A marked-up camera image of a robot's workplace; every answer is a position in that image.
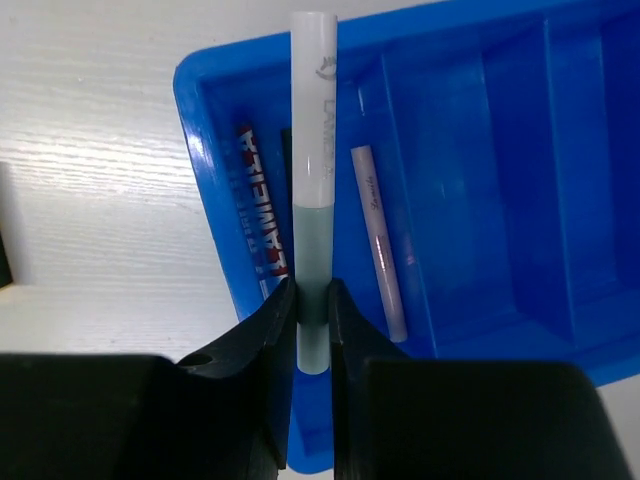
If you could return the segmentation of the white blue makeup pen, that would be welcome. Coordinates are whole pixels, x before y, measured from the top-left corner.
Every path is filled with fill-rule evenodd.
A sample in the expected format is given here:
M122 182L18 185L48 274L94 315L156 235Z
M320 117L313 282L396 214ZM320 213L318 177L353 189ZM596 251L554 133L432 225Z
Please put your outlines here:
M330 366L327 287L335 204L337 17L296 12L291 25L292 214L297 366Z

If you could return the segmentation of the pink slim makeup tube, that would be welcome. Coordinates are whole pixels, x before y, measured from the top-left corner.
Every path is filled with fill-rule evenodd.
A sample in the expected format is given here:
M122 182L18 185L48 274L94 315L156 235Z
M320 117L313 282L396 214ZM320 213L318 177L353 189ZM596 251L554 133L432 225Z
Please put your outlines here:
M352 148L351 158L389 336L401 343L408 333L371 147Z

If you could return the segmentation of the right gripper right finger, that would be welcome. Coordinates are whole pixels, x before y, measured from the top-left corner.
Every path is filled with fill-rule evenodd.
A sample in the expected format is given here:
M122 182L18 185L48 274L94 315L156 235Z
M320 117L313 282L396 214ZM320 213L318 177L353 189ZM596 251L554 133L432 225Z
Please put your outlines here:
M328 288L338 479L628 479L595 386L555 361L414 359Z

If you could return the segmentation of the blue plastic organizer bin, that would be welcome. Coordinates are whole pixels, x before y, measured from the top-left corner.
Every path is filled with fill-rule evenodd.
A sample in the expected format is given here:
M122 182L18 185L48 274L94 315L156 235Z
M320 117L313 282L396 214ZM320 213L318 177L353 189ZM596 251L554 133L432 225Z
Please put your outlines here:
M447 1L338 29L334 274L385 324L372 148L416 356L639 371L639 5Z

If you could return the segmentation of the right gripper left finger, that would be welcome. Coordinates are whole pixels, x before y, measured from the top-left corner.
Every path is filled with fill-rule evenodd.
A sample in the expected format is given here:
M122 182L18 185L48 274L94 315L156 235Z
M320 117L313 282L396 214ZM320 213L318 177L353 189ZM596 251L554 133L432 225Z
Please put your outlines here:
M178 362L5 354L5 479L274 479L287 463L296 287Z

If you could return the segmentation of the red lip gloss tube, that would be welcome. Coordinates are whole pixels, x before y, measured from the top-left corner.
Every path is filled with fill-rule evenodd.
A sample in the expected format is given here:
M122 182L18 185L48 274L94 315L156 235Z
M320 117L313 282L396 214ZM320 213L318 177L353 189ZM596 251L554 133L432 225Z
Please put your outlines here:
M288 262L253 128L242 123L236 128L236 140L251 207L245 237L254 260L260 292L266 299L289 275Z

